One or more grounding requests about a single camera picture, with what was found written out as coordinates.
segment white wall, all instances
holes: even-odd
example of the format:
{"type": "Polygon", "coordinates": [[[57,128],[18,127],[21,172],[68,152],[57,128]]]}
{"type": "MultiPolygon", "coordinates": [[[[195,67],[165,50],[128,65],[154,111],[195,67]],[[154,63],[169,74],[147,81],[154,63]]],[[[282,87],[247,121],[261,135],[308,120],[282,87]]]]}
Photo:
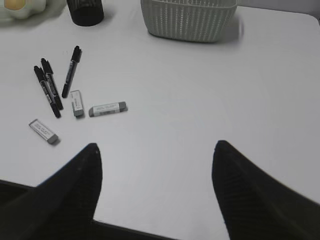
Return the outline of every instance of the white wall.
{"type": "Polygon", "coordinates": [[[320,19],[320,0],[238,0],[242,6],[305,13],[320,19]]]}

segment plastic basket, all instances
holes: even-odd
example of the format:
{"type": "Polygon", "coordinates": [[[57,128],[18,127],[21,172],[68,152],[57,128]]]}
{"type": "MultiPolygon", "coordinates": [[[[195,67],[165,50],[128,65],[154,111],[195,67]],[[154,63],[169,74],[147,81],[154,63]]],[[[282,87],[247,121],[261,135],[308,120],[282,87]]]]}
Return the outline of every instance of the plastic basket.
{"type": "Polygon", "coordinates": [[[220,39],[237,6],[237,0],[141,0],[152,35],[207,43],[220,39]]]}

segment white table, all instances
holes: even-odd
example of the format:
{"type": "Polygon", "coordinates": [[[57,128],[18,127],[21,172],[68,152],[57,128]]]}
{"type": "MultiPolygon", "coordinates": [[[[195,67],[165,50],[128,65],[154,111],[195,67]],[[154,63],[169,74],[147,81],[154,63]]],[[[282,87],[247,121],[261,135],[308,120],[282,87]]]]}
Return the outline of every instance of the white table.
{"type": "Polygon", "coordinates": [[[65,8],[38,25],[0,29],[0,179],[36,186],[98,143],[104,178],[96,220],[181,240],[227,240],[211,180],[214,147],[224,139],[320,202],[314,18],[239,7],[225,42],[194,44],[149,35],[139,0],[106,0],[104,8],[113,16],[93,27],[74,25],[65,8]],[[61,93],[75,45],[83,54],[71,89],[81,91],[86,118],[76,120],[64,99],[56,119],[33,66],[47,58],[61,93]],[[128,112],[88,116],[93,105],[121,101],[128,112]],[[29,128],[36,118],[60,136],[57,146],[29,128]]]}

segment black cup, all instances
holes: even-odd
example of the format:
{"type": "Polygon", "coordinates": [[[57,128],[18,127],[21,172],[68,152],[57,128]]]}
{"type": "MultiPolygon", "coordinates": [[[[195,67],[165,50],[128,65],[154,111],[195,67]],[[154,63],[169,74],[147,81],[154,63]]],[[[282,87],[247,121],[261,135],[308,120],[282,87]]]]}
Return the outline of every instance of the black cup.
{"type": "Polygon", "coordinates": [[[93,26],[104,19],[101,0],[67,0],[72,21],[79,26],[93,26]]]}

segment eraser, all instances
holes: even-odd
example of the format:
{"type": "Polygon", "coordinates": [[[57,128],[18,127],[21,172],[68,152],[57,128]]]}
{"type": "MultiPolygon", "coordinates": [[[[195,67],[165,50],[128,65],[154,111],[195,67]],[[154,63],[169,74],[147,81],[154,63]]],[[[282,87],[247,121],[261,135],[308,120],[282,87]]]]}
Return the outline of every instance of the eraser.
{"type": "Polygon", "coordinates": [[[55,141],[59,139],[59,137],[53,131],[51,131],[47,126],[45,126],[38,119],[32,121],[29,124],[29,126],[37,134],[39,134],[43,139],[45,139],[49,144],[53,144],[55,141]]]}
{"type": "Polygon", "coordinates": [[[125,101],[116,102],[111,104],[99,105],[90,108],[89,116],[91,118],[108,115],[108,114],[116,114],[121,113],[127,110],[127,104],[125,101]]]}
{"type": "Polygon", "coordinates": [[[81,93],[79,90],[70,92],[71,101],[72,101],[72,109],[73,115],[77,117],[81,117],[85,114],[84,106],[82,104],[81,93]]]}

